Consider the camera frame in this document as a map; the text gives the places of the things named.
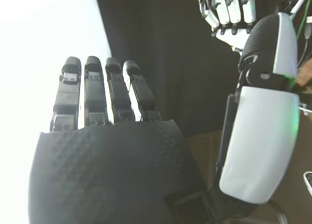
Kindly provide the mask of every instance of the green cable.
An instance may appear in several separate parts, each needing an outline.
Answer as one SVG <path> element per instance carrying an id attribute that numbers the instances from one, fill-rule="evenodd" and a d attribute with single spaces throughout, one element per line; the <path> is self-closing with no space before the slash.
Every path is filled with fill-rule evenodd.
<path id="1" fill-rule="evenodd" d="M 298 30 L 298 33 L 297 33 L 297 40 L 299 39 L 299 36 L 301 34 L 301 31 L 302 31 L 302 28 L 307 20 L 307 15 L 308 15 L 308 11 L 309 11 L 309 7 L 310 7 L 310 3 L 311 3 L 311 0 L 308 0 L 307 2 L 307 5 L 306 5 L 306 10 L 304 12 L 304 16 L 302 18 L 302 21 L 300 23 L 300 27 L 299 27 L 299 30 Z"/>

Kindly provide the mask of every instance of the brown floor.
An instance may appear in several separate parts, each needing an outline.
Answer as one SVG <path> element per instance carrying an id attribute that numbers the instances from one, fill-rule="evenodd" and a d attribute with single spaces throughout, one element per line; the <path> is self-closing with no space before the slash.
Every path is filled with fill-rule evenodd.
<path id="1" fill-rule="evenodd" d="M 188 145 L 208 187 L 215 174 L 220 138 L 221 131 L 188 138 Z M 312 224 L 312 197 L 303 182 L 306 171 L 312 171 L 312 121 L 302 115 L 289 169 L 272 198 L 285 210 L 290 224 Z M 249 218 L 223 224 L 278 224 L 278 220 L 271 207 L 265 204 Z"/>

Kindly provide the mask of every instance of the textured grip surface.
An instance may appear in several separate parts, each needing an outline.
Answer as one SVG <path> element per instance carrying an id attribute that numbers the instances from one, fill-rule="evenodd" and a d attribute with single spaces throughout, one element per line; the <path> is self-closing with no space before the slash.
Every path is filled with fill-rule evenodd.
<path id="1" fill-rule="evenodd" d="M 30 224 L 170 224 L 168 194 L 204 186 L 178 127 L 127 122 L 42 133 Z"/>

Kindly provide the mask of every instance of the white remote control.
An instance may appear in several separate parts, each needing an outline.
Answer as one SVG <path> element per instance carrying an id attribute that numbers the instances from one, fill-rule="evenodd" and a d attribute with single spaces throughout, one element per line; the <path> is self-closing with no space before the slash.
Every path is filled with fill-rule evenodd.
<path id="1" fill-rule="evenodd" d="M 312 196 L 312 172 L 308 171 L 303 174 L 303 180 Z"/>

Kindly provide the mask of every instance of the bright white background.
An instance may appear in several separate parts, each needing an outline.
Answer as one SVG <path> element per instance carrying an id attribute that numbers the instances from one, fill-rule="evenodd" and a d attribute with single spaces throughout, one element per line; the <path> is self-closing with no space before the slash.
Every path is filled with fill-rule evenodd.
<path id="1" fill-rule="evenodd" d="M 0 0 L 0 223 L 28 224 L 31 163 L 68 56 L 110 57 L 96 0 Z"/>

